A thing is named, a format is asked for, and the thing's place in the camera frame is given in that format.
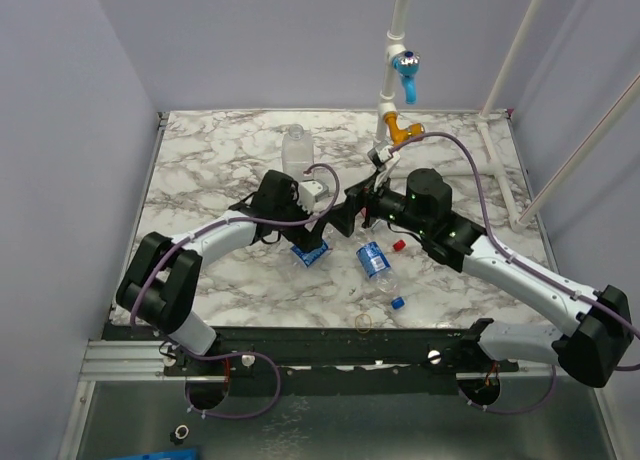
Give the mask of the large clear juice bottle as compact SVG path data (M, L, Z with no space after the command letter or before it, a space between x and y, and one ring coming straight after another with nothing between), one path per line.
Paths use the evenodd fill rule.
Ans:
M304 172L314 163L314 139L300 124L292 124L282 140L282 169L294 180L306 179Z

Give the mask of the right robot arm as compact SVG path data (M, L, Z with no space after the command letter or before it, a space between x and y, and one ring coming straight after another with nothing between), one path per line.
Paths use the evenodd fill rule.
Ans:
M495 360L526 360L561 367L584 385L601 388L618 369L633 334L627 295L564 278L490 236L487 228L455 213L452 189L433 169L412 171L403 194L375 175L346 189L330 223L344 236L356 217L385 221L418 236L435 262L488 282L548 320L546 326L489 320L460 347L460 359L480 372Z

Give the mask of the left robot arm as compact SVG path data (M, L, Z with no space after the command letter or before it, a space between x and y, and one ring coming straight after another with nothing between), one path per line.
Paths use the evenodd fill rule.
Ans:
M141 320L188 350L187 362L197 373L214 373L222 360L217 333L193 310L201 271L272 233L303 251L319 248L322 236L307 225L324 215L314 208L328 196L322 181L298 182L268 171L255 192L211 224L173 236L144 236L118 286L116 304L132 322Z

